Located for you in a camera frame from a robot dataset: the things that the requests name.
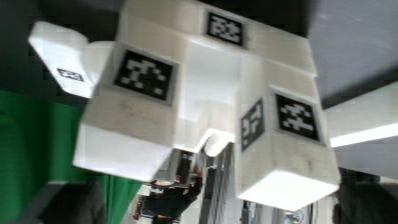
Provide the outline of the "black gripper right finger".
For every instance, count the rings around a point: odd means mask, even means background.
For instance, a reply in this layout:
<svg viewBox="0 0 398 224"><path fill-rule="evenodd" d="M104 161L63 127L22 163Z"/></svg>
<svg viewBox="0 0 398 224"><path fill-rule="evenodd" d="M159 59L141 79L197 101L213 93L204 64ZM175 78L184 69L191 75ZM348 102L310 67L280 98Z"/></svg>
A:
<svg viewBox="0 0 398 224"><path fill-rule="evenodd" d="M349 169L339 173L332 224L398 224L398 183Z"/></svg>

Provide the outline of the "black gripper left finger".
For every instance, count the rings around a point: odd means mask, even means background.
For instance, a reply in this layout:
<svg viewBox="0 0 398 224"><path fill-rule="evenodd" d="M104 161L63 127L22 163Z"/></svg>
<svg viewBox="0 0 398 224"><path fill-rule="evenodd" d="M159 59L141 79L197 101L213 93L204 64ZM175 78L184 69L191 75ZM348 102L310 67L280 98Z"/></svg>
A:
<svg viewBox="0 0 398 224"><path fill-rule="evenodd" d="M49 182L15 218L15 224L106 224L99 180Z"/></svg>

